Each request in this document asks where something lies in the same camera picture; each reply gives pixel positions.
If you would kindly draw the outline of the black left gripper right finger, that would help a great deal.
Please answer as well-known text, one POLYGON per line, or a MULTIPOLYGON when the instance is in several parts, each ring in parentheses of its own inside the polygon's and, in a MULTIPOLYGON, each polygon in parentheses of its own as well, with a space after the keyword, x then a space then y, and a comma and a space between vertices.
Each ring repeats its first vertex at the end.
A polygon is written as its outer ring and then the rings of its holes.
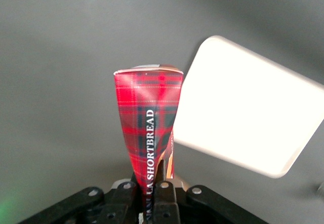
POLYGON ((167 178, 166 162, 161 160, 156 174, 154 187, 153 223, 180 224, 174 180, 167 178))

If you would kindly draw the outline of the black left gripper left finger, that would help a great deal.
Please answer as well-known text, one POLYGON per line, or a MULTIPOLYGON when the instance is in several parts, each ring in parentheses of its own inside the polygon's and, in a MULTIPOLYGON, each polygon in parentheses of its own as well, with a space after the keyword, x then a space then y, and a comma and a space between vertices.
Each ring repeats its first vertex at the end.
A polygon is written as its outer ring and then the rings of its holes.
POLYGON ((104 195, 100 223, 138 223, 139 187, 136 177, 117 180, 104 195))

